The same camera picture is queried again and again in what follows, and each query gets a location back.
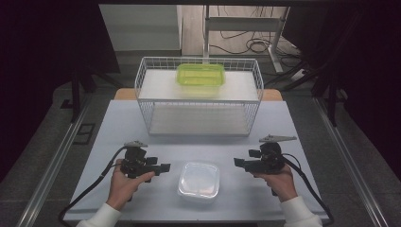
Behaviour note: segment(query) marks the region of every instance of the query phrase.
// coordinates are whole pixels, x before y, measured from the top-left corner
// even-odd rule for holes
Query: white sleeve
[[[310,212],[302,197],[282,202],[281,209],[286,218],[285,227],[322,226],[319,216]]]
[[[103,203],[93,217],[80,221],[77,227],[113,227],[120,217],[121,212],[113,209],[109,204]]]

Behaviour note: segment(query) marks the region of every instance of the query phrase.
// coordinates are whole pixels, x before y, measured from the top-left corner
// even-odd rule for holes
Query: hand
[[[280,202],[289,201],[298,196],[295,190],[294,179],[289,166],[286,164],[279,174],[252,173],[257,178],[262,178],[277,194]]]
[[[121,172],[122,159],[115,162],[112,176],[112,184],[110,185],[109,198],[106,203],[115,210],[121,211],[132,194],[138,190],[139,184],[150,180],[154,176],[154,172],[145,173],[136,179],[128,178]]]

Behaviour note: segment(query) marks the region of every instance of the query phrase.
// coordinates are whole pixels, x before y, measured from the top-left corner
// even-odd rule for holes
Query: plastic container lid
[[[177,82],[182,86],[221,86],[224,74],[221,64],[182,63],[177,68]]]
[[[218,194],[219,175],[215,165],[189,162],[181,172],[178,194],[187,201],[211,203]]]

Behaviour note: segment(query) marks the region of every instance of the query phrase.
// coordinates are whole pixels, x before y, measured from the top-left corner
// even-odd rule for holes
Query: yellow-green plastic container
[[[177,67],[176,79],[184,96],[216,96],[224,84],[225,71],[221,64],[183,63]]]

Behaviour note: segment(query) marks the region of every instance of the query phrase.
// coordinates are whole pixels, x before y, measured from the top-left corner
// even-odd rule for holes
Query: wooden table edge
[[[120,88],[114,96],[114,100],[136,100],[135,89]],[[281,93],[276,89],[265,89],[262,101],[283,101]]]

